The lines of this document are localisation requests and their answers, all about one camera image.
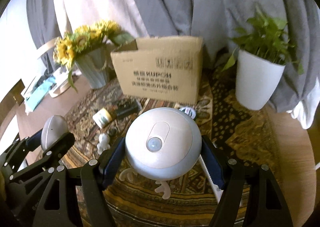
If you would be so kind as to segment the patterned persian table runner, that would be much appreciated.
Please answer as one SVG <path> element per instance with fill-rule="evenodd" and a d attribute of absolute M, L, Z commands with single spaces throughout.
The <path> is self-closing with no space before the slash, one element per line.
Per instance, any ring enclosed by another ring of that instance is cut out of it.
<path fill-rule="evenodd" d="M 116 79 L 97 90 L 90 89 L 83 76 L 76 78 L 75 85 L 67 98 L 76 104 L 66 114 L 75 144 L 63 157 L 70 168 L 98 157 L 97 144 L 103 130 L 94 122 L 93 115 L 102 108 L 113 111 L 130 101 Z M 281 183 L 280 152 L 267 110 L 250 111 L 237 102 L 234 69 L 203 73 L 195 111 L 201 134 L 217 144 L 225 156 L 248 167 L 266 164 Z M 103 192 L 117 226 L 207 226 L 210 223 L 217 199 L 198 156 L 190 148 L 190 135 L 188 125 L 179 126 L 174 151 L 165 154 L 178 167 L 187 168 L 186 172 L 176 170 L 176 178 L 168 181 L 171 189 L 168 199 L 156 193 L 154 180 L 140 174 L 125 180 L 116 177 Z"/>

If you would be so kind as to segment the dark bottle with white label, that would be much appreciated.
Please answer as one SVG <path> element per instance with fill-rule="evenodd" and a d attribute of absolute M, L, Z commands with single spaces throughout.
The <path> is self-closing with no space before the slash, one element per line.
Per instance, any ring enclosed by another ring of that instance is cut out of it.
<path fill-rule="evenodd" d="M 137 100 L 124 99 L 116 104 L 115 109 L 107 110 L 102 108 L 92 118 L 98 127 L 103 129 L 116 119 L 123 119 L 131 114 L 138 113 L 140 108 L 140 103 Z"/>

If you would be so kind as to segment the white antler toy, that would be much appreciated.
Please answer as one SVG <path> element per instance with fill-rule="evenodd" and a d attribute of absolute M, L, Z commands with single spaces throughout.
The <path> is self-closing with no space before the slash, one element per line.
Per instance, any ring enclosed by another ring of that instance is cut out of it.
<path fill-rule="evenodd" d="M 174 184 L 170 184 L 170 181 L 177 181 L 180 185 L 182 184 L 182 179 L 184 176 L 180 176 L 179 178 L 171 179 L 171 180 L 154 180 L 146 178 L 139 174 L 136 170 L 129 167 L 123 170 L 119 175 L 120 181 L 129 181 L 132 184 L 136 185 L 148 185 L 148 187 L 154 187 L 154 191 L 156 193 L 162 194 L 162 199 L 167 200 L 171 196 L 171 189 L 175 188 Z"/>

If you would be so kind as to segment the round grey sensor night light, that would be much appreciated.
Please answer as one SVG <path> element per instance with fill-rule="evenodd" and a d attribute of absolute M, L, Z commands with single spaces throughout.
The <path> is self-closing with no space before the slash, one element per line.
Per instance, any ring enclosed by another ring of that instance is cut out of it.
<path fill-rule="evenodd" d="M 196 122 L 174 108 L 154 108 L 142 113 L 125 136 L 129 164 L 154 180 L 179 178 L 198 161 L 202 146 Z"/>

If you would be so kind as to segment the white plant pot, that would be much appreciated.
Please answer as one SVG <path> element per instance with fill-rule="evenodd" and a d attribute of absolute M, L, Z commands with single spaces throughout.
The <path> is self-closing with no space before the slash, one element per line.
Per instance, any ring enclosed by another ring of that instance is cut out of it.
<path fill-rule="evenodd" d="M 274 93 L 285 66 L 240 50 L 236 69 L 235 96 L 247 109 L 258 111 Z"/>

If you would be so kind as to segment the green leafy plant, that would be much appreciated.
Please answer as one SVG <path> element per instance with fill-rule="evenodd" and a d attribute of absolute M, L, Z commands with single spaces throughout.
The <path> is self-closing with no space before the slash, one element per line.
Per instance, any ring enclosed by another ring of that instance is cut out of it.
<path fill-rule="evenodd" d="M 292 44 L 289 33 L 286 31 L 288 22 L 279 17 L 267 14 L 258 3 L 255 12 L 246 20 L 250 30 L 236 27 L 236 36 L 229 39 L 236 44 L 234 51 L 246 51 L 270 63 L 285 66 L 293 64 L 299 75 L 304 73 L 301 61 L 298 59 L 295 45 Z"/>

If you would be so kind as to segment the brown cardboard box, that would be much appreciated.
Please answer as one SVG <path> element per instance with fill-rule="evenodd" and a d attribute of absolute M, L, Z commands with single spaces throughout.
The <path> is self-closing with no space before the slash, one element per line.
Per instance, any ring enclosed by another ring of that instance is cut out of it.
<path fill-rule="evenodd" d="M 125 95 L 194 105 L 202 73 L 203 39 L 141 37 L 111 53 Z"/>

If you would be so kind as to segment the ribbed pale green vase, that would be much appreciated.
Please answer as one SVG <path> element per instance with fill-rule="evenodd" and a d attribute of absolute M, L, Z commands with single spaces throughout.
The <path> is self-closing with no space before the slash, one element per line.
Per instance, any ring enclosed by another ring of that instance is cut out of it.
<path fill-rule="evenodd" d="M 92 89 L 104 87 L 108 82 L 106 49 L 97 48 L 84 54 L 75 61 L 82 75 L 88 80 Z"/>

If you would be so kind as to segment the small white striped object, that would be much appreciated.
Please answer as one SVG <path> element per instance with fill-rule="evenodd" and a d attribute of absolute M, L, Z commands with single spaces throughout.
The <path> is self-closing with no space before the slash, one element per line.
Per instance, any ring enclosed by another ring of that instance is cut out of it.
<path fill-rule="evenodd" d="M 191 117 L 193 120 L 196 119 L 196 111 L 194 108 L 189 107 L 189 106 L 184 106 L 179 108 L 180 111 Z"/>

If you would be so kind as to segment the white serrated plastic knife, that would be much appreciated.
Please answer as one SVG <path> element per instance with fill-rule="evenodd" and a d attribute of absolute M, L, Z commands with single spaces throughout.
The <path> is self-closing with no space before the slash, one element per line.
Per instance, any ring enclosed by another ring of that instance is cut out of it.
<path fill-rule="evenodd" d="M 215 185 L 211 179 L 211 176 L 209 174 L 209 171 L 208 169 L 206 168 L 205 166 L 205 163 L 204 163 L 204 160 L 202 159 L 202 156 L 200 155 L 199 156 L 199 162 L 200 162 L 200 165 L 206 175 L 206 178 L 208 179 L 209 181 L 209 184 L 210 184 L 210 187 L 212 188 L 213 190 L 213 193 L 215 195 L 215 198 L 216 198 L 216 201 L 217 201 L 217 204 L 219 204 L 220 202 L 220 199 L 222 197 L 222 194 L 223 194 L 223 191 L 221 189 L 219 189 L 219 187 L 217 185 Z"/>

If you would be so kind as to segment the yellow sunflower bouquet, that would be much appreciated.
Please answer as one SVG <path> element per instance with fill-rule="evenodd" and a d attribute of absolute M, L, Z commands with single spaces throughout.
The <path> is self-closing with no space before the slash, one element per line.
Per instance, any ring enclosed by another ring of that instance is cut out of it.
<path fill-rule="evenodd" d="M 87 54 L 97 48 L 106 49 L 106 64 L 108 82 L 114 77 L 114 67 L 111 61 L 111 52 L 126 43 L 134 40 L 134 37 L 121 28 L 115 21 L 99 21 L 93 25 L 83 25 L 74 32 L 65 32 L 63 37 L 58 37 L 53 52 L 56 63 L 64 66 L 68 72 L 68 82 L 74 90 L 77 88 L 73 81 L 73 70 L 78 68 L 75 61 L 78 57 Z"/>

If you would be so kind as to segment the white desk lamp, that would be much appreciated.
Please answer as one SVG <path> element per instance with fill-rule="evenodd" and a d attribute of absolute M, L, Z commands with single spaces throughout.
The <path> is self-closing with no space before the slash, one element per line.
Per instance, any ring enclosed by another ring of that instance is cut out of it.
<path fill-rule="evenodd" d="M 53 38 L 47 43 L 40 46 L 40 48 L 36 50 L 36 56 L 41 57 L 42 55 L 49 54 L 51 51 L 53 51 L 56 46 L 57 39 L 57 37 Z M 54 62 L 53 58 L 50 64 L 52 65 L 52 68 L 55 69 L 52 72 L 52 76 L 55 79 L 55 82 L 52 89 L 49 91 L 49 95 L 52 98 L 56 98 L 71 87 L 71 84 L 68 82 L 69 72 L 66 68 L 58 66 Z"/>

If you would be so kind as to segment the small white figurine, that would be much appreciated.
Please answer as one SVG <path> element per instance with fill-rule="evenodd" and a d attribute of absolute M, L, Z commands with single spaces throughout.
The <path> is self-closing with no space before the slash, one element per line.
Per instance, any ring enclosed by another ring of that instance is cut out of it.
<path fill-rule="evenodd" d="M 101 155 L 105 150 L 109 150 L 110 147 L 110 136 L 107 133 L 101 133 L 97 144 L 98 154 Z"/>

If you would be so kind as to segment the blue cloth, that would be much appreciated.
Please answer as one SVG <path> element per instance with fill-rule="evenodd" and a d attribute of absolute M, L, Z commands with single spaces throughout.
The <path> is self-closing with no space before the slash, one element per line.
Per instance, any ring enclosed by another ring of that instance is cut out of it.
<path fill-rule="evenodd" d="M 44 80 L 44 82 L 37 87 L 29 97 L 27 97 L 24 101 L 25 105 L 25 113 L 29 115 L 29 113 L 33 112 L 38 104 L 42 101 L 42 99 L 49 93 L 51 88 L 55 85 L 55 77 L 52 75 L 48 79 Z"/>

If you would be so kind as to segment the grey oval device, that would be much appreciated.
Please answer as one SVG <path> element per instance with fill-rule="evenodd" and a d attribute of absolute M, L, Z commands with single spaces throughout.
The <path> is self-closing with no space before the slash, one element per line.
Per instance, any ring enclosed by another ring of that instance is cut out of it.
<path fill-rule="evenodd" d="M 42 129 L 41 148 L 43 151 L 49 149 L 64 134 L 69 132 L 68 123 L 63 116 L 51 116 Z"/>

